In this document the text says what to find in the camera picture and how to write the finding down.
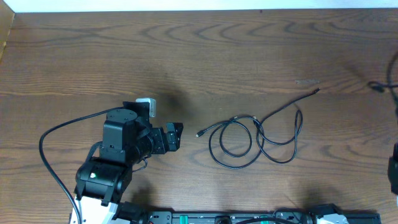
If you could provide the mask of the black USB cable gold plug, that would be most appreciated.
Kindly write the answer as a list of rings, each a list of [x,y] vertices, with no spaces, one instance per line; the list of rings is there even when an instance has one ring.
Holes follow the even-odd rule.
[[[208,151],[215,163],[238,170],[252,165],[263,153],[265,141],[257,141],[253,131],[264,132],[260,121],[253,115],[241,115],[212,124],[195,136],[207,134]]]

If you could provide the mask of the black USB cable dark plug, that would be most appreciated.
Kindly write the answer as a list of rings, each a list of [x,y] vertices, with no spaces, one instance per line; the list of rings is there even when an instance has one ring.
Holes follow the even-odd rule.
[[[303,127],[303,112],[298,105],[299,101],[316,95],[320,89],[316,88],[308,93],[297,96],[271,111],[261,119],[256,119],[256,143],[261,155],[276,164],[292,162],[298,153],[299,134]],[[272,147],[291,146],[287,154],[273,154]]]

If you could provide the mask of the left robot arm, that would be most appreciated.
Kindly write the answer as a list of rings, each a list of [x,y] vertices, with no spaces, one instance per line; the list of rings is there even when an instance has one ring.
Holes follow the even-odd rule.
[[[149,214],[122,195],[132,180],[135,164],[153,154],[180,147],[182,123],[155,128],[156,101],[139,98],[106,113],[103,139],[94,144],[76,173],[75,204],[70,223],[148,223]]]

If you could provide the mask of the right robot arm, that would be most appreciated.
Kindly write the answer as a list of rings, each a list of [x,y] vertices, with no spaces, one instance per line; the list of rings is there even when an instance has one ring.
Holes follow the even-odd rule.
[[[397,143],[394,144],[392,156],[389,158],[387,176],[391,185],[391,192],[397,195]]]

